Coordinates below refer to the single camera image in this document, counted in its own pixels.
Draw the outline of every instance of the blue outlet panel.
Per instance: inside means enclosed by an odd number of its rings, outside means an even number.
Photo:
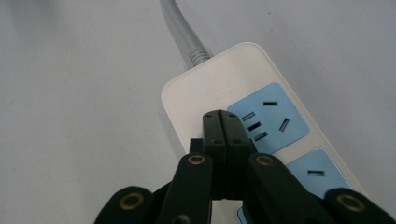
[[[324,198],[329,189],[351,189],[323,148],[307,153],[286,166],[309,192],[319,198]]]
[[[278,83],[230,105],[259,152],[273,154],[309,134],[304,119]]]

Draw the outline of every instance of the white power strip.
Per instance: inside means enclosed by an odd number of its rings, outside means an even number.
[[[298,137],[286,146],[273,150],[272,152],[275,152],[273,155],[288,164],[290,170],[303,182],[303,185],[307,181],[308,186],[305,187],[308,190],[313,187],[311,191],[313,193],[318,190],[320,191],[318,194],[321,194],[326,188],[336,188],[337,184],[332,186],[332,183],[337,183],[337,180],[333,179],[332,174],[327,174],[336,172],[339,174],[338,177],[342,179],[341,181],[346,182],[349,187],[367,195],[289,84],[278,72],[263,49],[256,44],[239,44],[174,78],[163,88],[163,106],[184,149],[189,152],[190,139],[201,137],[203,114],[212,110],[227,110],[230,105],[234,105],[245,97],[251,96],[274,83],[281,87],[295,106],[298,111],[297,114],[301,116],[308,131],[304,136]],[[247,110],[244,120],[250,118],[253,120],[253,123],[247,125],[247,132],[252,132],[252,136],[257,135],[258,143],[263,137],[268,137],[271,140],[272,135],[270,133],[268,136],[266,136],[267,133],[265,135],[260,134],[261,131],[254,133],[256,132],[254,129],[262,124],[256,122],[257,120],[254,121],[254,113],[248,113],[250,110],[253,111],[252,109],[244,105],[242,107]],[[293,122],[293,119],[285,119],[285,121],[279,129],[282,132],[285,125],[288,125],[289,121]],[[321,162],[322,158],[329,158],[327,164],[330,164],[330,166],[319,167],[326,163]],[[236,210],[240,207],[240,204],[236,202],[214,203],[215,215],[219,216],[218,219],[221,223],[239,223]],[[228,210],[230,209],[233,210],[232,216],[229,215]]]

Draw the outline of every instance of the gray surface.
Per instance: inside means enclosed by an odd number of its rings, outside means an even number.
[[[396,2],[178,1],[214,55],[262,46],[371,199],[396,217]],[[0,0],[0,222],[92,223],[183,149],[184,71],[158,1]]]

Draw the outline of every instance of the cable strain relief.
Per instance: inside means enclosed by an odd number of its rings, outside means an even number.
[[[198,64],[201,64],[207,60],[210,59],[209,54],[207,51],[203,48],[198,48],[192,51],[190,54],[190,61],[192,62],[192,65],[195,67]]]

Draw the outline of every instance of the white table surface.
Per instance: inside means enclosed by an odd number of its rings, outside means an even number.
[[[179,0],[216,55],[263,47],[396,217],[396,2]],[[0,223],[93,223],[184,151],[161,102],[189,67],[158,0],[0,0]]]

